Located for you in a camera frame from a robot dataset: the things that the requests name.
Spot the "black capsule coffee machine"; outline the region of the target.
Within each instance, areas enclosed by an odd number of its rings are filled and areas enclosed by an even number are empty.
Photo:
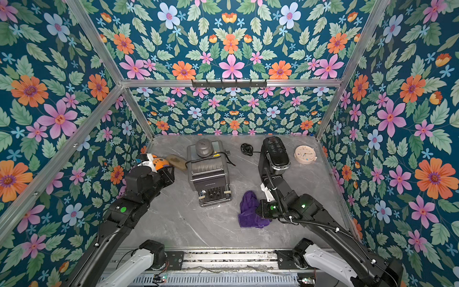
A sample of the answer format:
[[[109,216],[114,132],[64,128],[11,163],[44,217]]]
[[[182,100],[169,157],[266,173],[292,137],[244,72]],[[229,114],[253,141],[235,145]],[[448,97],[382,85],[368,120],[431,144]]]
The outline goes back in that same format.
[[[270,136],[263,140],[259,156],[259,175],[262,181],[282,175],[290,168],[290,160],[286,147],[277,136]]]

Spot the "purple microfiber cloth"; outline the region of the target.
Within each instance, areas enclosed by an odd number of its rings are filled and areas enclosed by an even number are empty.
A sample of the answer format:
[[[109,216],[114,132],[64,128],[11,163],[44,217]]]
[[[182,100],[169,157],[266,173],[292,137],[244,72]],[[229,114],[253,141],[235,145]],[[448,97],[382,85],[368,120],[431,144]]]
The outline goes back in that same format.
[[[270,225],[270,220],[262,218],[256,213],[259,200],[253,191],[246,191],[240,202],[240,214],[238,215],[241,228],[264,228]]]

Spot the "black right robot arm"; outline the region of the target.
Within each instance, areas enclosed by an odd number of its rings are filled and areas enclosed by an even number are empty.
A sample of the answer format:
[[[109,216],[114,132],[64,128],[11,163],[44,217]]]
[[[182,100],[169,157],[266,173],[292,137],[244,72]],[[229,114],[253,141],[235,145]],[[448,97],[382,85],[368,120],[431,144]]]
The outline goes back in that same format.
[[[318,247],[312,240],[301,239],[292,250],[299,268],[312,267],[324,271],[347,287],[399,287],[404,268],[396,260],[388,260],[359,242],[340,226],[315,198],[308,194],[298,196],[280,175],[268,169],[261,180],[272,201],[262,200],[257,214],[268,220],[278,220],[308,228],[324,240],[332,252]]]

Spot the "silver espresso coffee machine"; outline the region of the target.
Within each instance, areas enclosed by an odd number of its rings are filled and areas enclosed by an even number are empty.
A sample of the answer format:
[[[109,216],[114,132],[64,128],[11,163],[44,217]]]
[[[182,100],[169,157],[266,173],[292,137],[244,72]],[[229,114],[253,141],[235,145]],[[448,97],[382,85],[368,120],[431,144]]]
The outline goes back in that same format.
[[[222,141],[202,138],[187,147],[186,155],[188,180],[192,191],[198,195],[199,205],[206,207],[231,201],[228,166],[234,163]]]

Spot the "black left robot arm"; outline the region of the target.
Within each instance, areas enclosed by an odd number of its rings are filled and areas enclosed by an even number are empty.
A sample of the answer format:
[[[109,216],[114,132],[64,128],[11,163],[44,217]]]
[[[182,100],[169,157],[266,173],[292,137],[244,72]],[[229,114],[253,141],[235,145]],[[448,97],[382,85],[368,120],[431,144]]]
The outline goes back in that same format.
[[[124,239],[148,211],[162,189],[175,181],[174,167],[154,172],[149,166],[134,167],[125,177],[126,192],[108,209],[98,235],[79,259],[65,287],[95,287]]]

